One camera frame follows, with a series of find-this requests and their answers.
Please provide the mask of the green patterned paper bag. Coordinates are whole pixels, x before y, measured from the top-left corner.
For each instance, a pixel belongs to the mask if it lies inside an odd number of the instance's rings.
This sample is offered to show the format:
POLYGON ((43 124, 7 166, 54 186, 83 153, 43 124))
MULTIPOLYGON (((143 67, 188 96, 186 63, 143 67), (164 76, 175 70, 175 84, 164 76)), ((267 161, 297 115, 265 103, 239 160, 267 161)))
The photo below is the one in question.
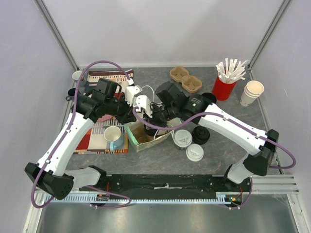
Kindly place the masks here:
MULTIPOLYGON (((146 114, 137 113, 140 118, 143 118, 145 121, 149 122, 149 117, 146 114)), ((136 122, 127 123, 124 125, 125 131, 127 133, 130 144, 133 146, 136 152, 140 152, 144 149, 153 147, 168 137, 173 137, 174 130, 170 128, 181 124, 181 120, 175 118, 166 123, 166 130, 159 130, 155 139, 152 139, 144 132, 144 124, 140 120, 136 122)))

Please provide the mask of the black plastic cup lid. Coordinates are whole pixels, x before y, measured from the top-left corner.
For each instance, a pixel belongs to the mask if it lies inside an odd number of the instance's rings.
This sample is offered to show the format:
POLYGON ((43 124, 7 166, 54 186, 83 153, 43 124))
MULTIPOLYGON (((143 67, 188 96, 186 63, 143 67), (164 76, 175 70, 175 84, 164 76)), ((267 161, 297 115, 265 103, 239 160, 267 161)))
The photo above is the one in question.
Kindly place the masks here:
POLYGON ((150 128, 148 126, 144 126, 144 132, 149 136, 151 137, 152 139, 155 139, 158 132, 159 132, 159 129, 154 129, 154 128, 150 128))

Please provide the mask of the white plastic cup lid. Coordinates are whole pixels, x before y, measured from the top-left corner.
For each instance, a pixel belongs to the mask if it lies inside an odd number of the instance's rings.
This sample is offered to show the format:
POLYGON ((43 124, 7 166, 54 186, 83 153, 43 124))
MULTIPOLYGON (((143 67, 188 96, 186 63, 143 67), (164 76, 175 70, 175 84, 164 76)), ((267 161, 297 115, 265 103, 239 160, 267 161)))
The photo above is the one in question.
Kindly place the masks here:
POLYGON ((173 141, 179 145, 189 145, 192 143, 192 135, 187 130, 178 130, 173 135, 173 141))

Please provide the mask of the brown pulp carrier stack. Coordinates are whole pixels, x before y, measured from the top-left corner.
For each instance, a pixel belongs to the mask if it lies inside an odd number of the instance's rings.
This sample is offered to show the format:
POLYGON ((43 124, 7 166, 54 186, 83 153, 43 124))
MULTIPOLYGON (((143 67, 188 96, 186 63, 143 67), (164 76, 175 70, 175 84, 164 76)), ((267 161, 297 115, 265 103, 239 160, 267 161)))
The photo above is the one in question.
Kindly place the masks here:
POLYGON ((196 93, 203 86, 200 79, 190 75, 188 70, 182 66, 177 66, 171 69, 170 77, 175 82, 181 83, 182 87, 189 93, 196 93))

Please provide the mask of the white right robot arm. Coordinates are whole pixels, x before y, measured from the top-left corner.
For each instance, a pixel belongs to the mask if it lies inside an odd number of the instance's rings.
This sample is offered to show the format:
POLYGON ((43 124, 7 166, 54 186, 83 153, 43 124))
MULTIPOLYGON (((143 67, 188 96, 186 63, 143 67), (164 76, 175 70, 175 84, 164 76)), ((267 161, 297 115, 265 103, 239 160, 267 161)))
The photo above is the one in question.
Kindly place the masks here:
POLYGON ((222 180, 226 190, 234 191, 252 175, 267 174, 276 152, 275 143, 279 138, 277 131, 259 130, 232 117, 216 105, 217 100, 212 93, 186 96, 175 84, 165 82, 156 89, 155 94, 162 104, 151 105, 151 124, 164 126, 176 117, 183 121, 190 119, 199 126, 222 134, 247 152, 246 156, 226 171, 222 180))

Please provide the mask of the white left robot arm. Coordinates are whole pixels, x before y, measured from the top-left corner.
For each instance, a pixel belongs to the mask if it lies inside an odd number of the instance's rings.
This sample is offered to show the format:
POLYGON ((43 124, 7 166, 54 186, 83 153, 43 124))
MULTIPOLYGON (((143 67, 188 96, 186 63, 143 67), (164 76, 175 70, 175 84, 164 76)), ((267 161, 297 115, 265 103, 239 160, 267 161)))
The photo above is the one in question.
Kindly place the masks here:
POLYGON ((90 185, 96 191, 105 189, 106 172, 89 166, 84 169, 67 171, 67 164, 85 134, 104 115, 112 115, 122 123, 134 119, 131 114, 134 96, 141 88, 129 80, 120 98, 115 97, 119 84, 107 79, 99 79, 91 97, 75 97, 73 111, 60 134, 37 163, 28 163, 25 172, 34 183, 52 197, 62 200, 73 189, 90 185))

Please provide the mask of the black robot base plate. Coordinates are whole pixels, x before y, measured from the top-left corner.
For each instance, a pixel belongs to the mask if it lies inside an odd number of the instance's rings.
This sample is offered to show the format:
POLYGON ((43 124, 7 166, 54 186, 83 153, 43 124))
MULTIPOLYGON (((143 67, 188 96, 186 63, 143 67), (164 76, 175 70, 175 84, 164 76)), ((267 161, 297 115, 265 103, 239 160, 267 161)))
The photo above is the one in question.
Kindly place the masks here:
POLYGON ((246 193, 250 179, 234 184, 213 175, 113 174, 101 178, 95 187, 129 198, 212 198, 217 192, 246 193))

